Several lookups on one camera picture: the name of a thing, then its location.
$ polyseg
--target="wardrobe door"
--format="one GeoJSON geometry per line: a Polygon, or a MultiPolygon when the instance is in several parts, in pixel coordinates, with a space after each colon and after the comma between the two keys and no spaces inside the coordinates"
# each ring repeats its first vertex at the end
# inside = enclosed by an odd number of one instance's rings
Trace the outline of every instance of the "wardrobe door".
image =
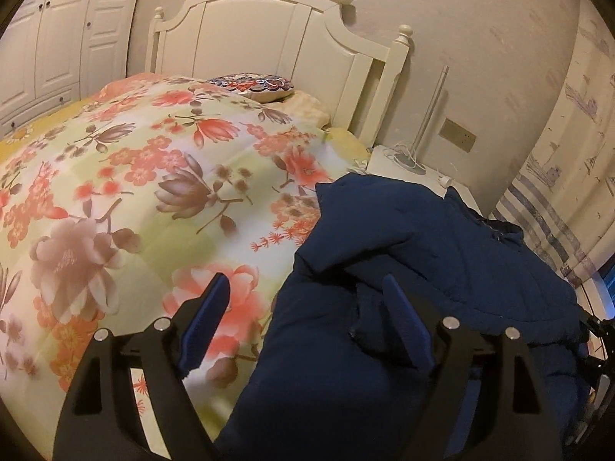
{"type": "Polygon", "coordinates": [[[81,98],[126,77],[136,0],[90,0],[81,51],[81,98]]]}
{"type": "Polygon", "coordinates": [[[79,100],[79,85],[71,85],[46,99],[37,99],[37,101],[25,110],[22,110],[17,115],[0,121],[0,135],[5,136],[7,133],[17,130],[26,123],[30,123],[37,118],[53,114],[62,107],[79,100]]]}
{"type": "Polygon", "coordinates": [[[36,96],[79,82],[89,0],[47,0],[36,50],[36,96]]]}
{"type": "Polygon", "coordinates": [[[35,100],[36,37],[45,0],[25,0],[0,39],[0,119],[35,100]]]}

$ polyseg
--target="white nightstand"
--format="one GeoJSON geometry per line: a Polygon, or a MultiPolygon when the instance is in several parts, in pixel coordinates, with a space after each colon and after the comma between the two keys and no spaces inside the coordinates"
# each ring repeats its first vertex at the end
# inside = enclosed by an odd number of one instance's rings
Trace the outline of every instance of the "white nightstand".
{"type": "MultiPolygon", "coordinates": [[[[388,148],[385,146],[374,147],[374,150],[371,153],[370,163],[367,165],[367,173],[388,178],[395,178],[396,180],[403,180],[405,182],[412,182],[413,184],[420,184],[428,189],[431,189],[435,194],[444,197],[447,193],[447,189],[442,187],[438,182],[439,178],[442,176],[441,174],[429,167],[426,167],[427,172],[425,175],[414,174],[411,171],[402,168],[394,161],[391,161],[386,155],[387,150],[388,148]]],[[[459,192],[459,195],[468,207],[471,207],[479,214],[482,214],[479,210],[479,206],[476,204],[476,201],[472,196],[472,193],[466,186],[462,186],[460,183],[454,182],[452,187],[459,192]]]]}

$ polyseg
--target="decorative pillow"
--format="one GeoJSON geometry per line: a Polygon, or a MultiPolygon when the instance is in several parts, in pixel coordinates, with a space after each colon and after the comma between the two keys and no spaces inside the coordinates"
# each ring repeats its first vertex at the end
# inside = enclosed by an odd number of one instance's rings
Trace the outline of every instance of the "decorative pillow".
{"type": "Polygon", "coordinates": [[[220,76],[207,80],[207,82],[261,104],[283,99],[294,90],[293,84],[285,78],[248,72],[220,76]]]}

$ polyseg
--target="wall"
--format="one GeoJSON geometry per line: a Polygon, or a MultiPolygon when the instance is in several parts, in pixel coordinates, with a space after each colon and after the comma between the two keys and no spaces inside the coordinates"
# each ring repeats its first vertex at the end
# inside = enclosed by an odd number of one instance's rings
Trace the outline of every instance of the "wall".
{"type": "MultiPolygon", "coordinates": [[[[144,67],[156,6],[166,18],[181,0],[137,2],[128,73],[144,67]]],[[[527,158],[562,88],[576,36],[579,0],[355,0],[353,32],[383,44],[399,24],[414,29],[411,67],[401,78],[379,142],[414,139],[444,64],[451,67],[419,158],[468,185],[493,207],[527,158]],[[470,154],[434,136],[445,116],[478,137],[470,154]]]]}

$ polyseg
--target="floral comforter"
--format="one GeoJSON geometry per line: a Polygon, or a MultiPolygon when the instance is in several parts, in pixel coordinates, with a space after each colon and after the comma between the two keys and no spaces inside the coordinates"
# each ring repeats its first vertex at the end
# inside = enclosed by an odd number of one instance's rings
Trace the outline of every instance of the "floral comforter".
{"type": "MultiPolygon", "coordinates": [[[[141,331],[223,272],[230,307],[186,380],[215,435],[319,218],[314,186],[347,166],[321,130],[198,80],[149,75],[119,92],[22,140],[0,172],[0,396],[48,458],[96,329],[141,331]]],[[[164,451],[147,384],[133,377],[148,439],[164,451]]]]}

